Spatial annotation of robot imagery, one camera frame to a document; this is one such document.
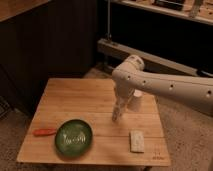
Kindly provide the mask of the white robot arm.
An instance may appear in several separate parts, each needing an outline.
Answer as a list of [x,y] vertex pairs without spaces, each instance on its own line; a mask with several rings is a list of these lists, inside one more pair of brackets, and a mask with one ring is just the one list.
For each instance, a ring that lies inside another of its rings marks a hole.
[[112,71],[116,102],[113,114],[122,115],[135,90],[170,98],[213,116],[213,78],[155,74],[144,71],[144,61],[130,55]]

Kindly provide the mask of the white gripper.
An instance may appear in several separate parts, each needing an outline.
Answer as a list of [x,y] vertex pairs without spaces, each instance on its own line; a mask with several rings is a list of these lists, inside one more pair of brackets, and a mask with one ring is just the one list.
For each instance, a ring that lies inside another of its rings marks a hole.
[[132,98],[134,90],[133,89],[121,89],[118,87],[115,87],[114,90],[115,90],[115,96],[116,96],[114,110],[116,112],[123,112],[129,102],[129,100]]

